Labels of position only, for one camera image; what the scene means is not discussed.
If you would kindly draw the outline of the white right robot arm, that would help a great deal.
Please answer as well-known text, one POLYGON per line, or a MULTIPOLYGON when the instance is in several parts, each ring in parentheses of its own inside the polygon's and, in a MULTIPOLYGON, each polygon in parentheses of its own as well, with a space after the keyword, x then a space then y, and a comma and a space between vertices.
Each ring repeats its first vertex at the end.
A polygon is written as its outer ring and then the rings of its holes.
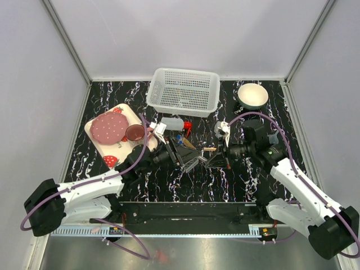
POLYGON ((244 141, 231 145, 228 123, 217 122, 214 131, 219 145, 206 162, 207 167, 229 169, 236 161, 252 158, 300 203, 297 208, 268 196, 255 209, 258 221, 268 223, 274 219, 288 225, 305 236, 315 252, 327 260, 359 242, 359 213, 352 206, 344 208, 317 187, 295 163, 290 147, 280 145, 278 133, 268 134, 260 120, 248 120, 242 126, 244 141))

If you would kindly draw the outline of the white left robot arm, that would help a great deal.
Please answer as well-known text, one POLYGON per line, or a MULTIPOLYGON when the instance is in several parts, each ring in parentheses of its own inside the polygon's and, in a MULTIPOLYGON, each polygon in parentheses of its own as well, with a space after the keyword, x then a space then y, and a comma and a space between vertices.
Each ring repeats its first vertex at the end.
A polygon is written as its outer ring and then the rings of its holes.
POLYGON ((52 178, 44 180, 24 202, 26 216, 20 229, 40 237, 75 221, 105 218, 117 222, 121 208, 111 203, 110 197, 135 185, 150 169, 169 163, 185 168, 200 155, 199 150, 171 138, 154 151, 144 145, 134 147, 123 162, 95 177, 59 184, 52 178))

